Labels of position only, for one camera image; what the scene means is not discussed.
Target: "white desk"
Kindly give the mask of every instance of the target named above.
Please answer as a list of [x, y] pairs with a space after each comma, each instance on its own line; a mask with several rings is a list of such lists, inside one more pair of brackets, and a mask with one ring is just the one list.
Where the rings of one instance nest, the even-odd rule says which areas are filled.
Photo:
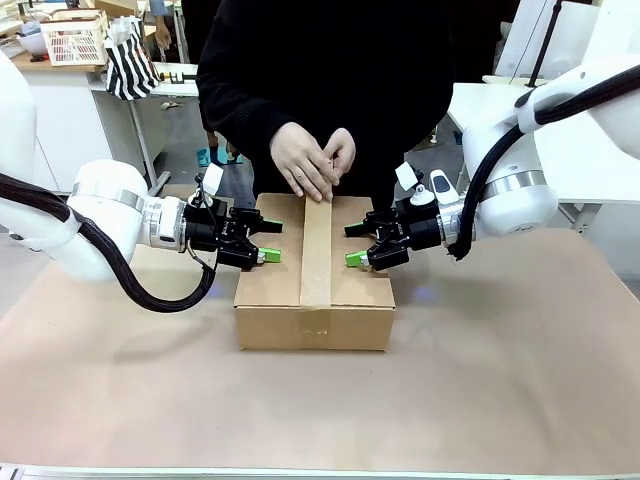
[[[499, 77], [497, 75], [485, 75], [482, 77], [482, 81], [484, 83], [497, 84], [497, 85], [520, 85], [524, 86], [531, 78], [529, 77]], [[539, 78], [536, 80], [536, 86], [544, 85], [545, 83], [549, 83], [549, 80], [545, 80], [544, 78]]]
[[[464, 130], [527, 91], [513, 85], [456, 84], [449, 115]], [[590, 115], [548, 125], [535, 136], [547, 182], [574, 230], [584, 233], [603, 204], [640, 204], [640, 162], [618, 150]], [[466, 181], [461, 172], [459, 186]], [[584, 204], [581, 211], [576, 204]]]

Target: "striped bag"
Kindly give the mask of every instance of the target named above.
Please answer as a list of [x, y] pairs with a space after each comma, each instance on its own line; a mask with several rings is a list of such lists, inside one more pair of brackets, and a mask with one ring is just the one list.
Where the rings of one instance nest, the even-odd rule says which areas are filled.
[[160, 77], [142, 41], [141, 21], [135, 17], [121, 17], [116, 21], [127, 25], [124, 32], [118, 32], [120, 38], [113, 38], [116, 35], [109, 29], [105, 40], [109, 56], [107, 92], [121, 100], [145, 98], [158, 86]]

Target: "person's leg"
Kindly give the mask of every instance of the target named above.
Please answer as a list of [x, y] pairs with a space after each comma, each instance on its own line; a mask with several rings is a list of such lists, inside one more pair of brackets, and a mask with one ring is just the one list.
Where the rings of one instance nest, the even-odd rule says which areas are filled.
[[236, 147], [231, 145], [231, 142], [227, 140], [227, 161], [230, 163], [237, 162], [240, 152]]
[[[197, 65], [200, 63], [200, 55], [202, 55], [202, 50], [209, 38], [218, 4], [219, 2], [216, 1], [199, 0], [183, 0], [182, 2], [184, 36], [187, 39], [189, 62], [192, 64]], [[213, 133], [213, 129], [209, 127], [202, 107], [200, 107], [200, 119], [202, 127], [207, 132], [212, 160], [217, 160], [218, 137]]]

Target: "metal ring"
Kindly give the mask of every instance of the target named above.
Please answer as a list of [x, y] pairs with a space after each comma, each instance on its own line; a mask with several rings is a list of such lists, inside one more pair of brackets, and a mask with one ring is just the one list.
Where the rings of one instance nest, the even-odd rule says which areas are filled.
[[547, 185], [547, 179], [542, 170], [529, 170], [518, 172], [508, 177], [502, 177], [488, 183], [482, 195], [482, 201], [489, 200], [496, 195], [512, 192], [520, 188], [533, 187], [534, 185]]
[[114, 202], [122, 203], [127, 207], [131, 207], [142, 213], [144, 209], [144, 198], [129, 190], [122, 188], [113, 188], [107, 185], [100, 185], [98, 183], [83, 184], [76, 183], [73, 186], [71, 196], [88, 196], [104, 198], [105, 200], [113, 200]]

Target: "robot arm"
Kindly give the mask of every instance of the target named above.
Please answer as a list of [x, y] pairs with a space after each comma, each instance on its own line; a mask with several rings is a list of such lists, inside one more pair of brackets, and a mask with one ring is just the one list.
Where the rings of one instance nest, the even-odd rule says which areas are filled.
[[[113, 160], [84, 165], [66, 203], [29, 184], [35, 104], [25, 79], [2, 52], [0, 105], [0, 224], [27, 248], [46, 252], [70, 275], [89, 281], [117, 279], [143, 308], [169, 313], [204, 298], [218, 263], [251, 269], [278, 261], [277, 254], [260, 251], [248, 237], [259, 231], [279, 233], [281, 224], [265, 220], [257, 210], [227, 212], [226, 204], [213, 198], [222, 178], [216, 166], [196, 178], [198, 189], [189, 202], [150, 197], [138, 171]], [[203, 267], [200, 285], [181, 300], [151, 296], [129, 268], [137, 244], [188, 251]], [[216, 264], [207, 265], [196, 250], [217, 251]]]
[[472, 123], [463, 136], [464, 161], [472, 177], [464, 197], [436, 171], [430, 175], [435, 200], [424, 203], [420, 199], [428, 196], [418, 195], [424, 186], [412, 169], [399, 168], [400, 183], [405, 189], [415, 186], [416, 194], [387, 212], [367, 215], [355, 229], [347, 227], [347, 236], [377, 234], [374, 247], [348, 256], [347, 263], [380, 270], [407, 262], [408, 248], [440, 244], [461, 260], [476, 235], [504, 237], [547, 225], [558, 199], [547, 185], [532, 133], [587, 110], [618, 148], [640, 159], [640, 57], [579, 67]]

